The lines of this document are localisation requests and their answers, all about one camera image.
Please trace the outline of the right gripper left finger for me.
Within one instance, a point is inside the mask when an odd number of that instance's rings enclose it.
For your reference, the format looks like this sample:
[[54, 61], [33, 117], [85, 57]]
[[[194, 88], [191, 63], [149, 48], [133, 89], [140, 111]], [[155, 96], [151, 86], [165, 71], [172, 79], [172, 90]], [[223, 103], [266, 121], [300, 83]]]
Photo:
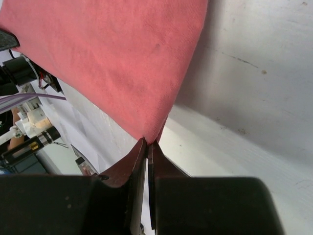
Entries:
[[98, 175], [11, 174], [0, 178], [3, 235], [138, 235], [145, 139]]

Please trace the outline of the black cylindrical tool outside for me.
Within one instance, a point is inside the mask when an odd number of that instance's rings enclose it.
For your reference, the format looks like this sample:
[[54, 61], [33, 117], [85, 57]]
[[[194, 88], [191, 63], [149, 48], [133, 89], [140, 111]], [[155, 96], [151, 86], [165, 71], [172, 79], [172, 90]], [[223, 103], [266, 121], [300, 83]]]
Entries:
[[22, 159], [36, 153], [45, 146], [52, 144], [60, 137], [61, 135], [58, 130], [52, 126], [47, 130], [42, 131], [38, 135], [26, 140], [17, 147], [4, 152], [1, 156], [6, 163], [13, 165]]

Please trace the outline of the pink t shirt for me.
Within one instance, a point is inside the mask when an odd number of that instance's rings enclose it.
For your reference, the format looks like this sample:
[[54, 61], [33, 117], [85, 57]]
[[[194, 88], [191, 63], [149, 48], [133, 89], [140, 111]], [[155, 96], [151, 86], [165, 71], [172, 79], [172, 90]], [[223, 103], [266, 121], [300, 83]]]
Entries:
[[5, 0], [23, 53], [135, 139], [159, 140], [207, 13], [205, 0]]

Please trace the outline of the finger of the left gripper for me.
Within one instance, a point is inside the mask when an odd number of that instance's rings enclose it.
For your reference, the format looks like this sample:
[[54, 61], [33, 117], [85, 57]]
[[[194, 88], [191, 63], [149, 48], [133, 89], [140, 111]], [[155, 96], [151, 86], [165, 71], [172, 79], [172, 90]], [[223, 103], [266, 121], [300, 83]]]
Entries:
[[19, 40], [14, 34], [3, 29], [0, 30], [0, 51], [5, 51], [19, 46]]

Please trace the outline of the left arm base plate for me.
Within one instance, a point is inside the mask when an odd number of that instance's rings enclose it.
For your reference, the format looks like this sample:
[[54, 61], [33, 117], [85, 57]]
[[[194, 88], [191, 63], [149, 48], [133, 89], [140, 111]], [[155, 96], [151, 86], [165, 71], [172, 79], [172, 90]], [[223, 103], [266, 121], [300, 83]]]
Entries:
[[24, 55], [4, 61], [0, 66], [1, 95], [16, 94], [18, 87], [33, 81], [36, 81], [42, 90], [51, 86], [56, 92], [62, 91], [55, 76]]

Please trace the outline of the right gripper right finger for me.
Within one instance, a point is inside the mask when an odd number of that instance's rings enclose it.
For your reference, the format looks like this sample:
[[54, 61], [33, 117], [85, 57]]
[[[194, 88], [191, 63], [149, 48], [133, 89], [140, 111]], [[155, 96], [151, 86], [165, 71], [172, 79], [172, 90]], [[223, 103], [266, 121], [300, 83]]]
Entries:
[[154, 142], [148, 149], [151, 227], [158, 235], [282, 235], [266, 185], [255, 177], [191, 177]]

